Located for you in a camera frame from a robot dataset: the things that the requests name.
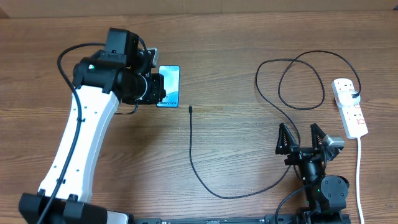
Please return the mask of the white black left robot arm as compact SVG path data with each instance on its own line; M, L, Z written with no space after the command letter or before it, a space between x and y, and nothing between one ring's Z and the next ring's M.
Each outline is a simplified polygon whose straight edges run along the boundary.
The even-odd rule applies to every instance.
M155 105L166 96L164 77L151 70L158 52L135 33L111 28L98 51L67 80L72 103L52 166L36 194L22 194L27 223L133 223L131 214L91 204L104 135L120 104Z

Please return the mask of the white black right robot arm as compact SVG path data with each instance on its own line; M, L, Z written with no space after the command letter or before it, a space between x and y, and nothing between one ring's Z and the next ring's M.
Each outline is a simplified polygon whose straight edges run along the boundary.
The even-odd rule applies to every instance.
M292 192L278 205L272 223L350 223L346 208L349 182L340 175L327 175L326 166L344 148L340 136L330 136L317 124L311 124L312 145L301 147L286 124L279 125L276 154L286 155L285 165L295 166L300 172L303 186ZM280 215L283 204L294 195L303 192L307 206L298 208L295 214Z

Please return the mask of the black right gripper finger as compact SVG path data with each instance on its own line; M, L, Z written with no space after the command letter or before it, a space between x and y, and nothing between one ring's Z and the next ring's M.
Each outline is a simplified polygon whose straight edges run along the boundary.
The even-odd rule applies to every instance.
M311 135L312 135L312 147L318 148L321 146L322 140L326 136L326 134L316 123L311 124L310 128L311 128Z
M285 123L280 123L275 153L280 155L288 155L296 151L298 148L299 145L290 132L290 129Z

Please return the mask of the blue Galaxy smartphone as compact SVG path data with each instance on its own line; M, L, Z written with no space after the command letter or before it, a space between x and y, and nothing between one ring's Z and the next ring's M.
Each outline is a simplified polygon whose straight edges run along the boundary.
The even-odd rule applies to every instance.
M159 108L178 108L180 89L180 67L178 65L161 65L159 73L164 76L165 98L157 103Z

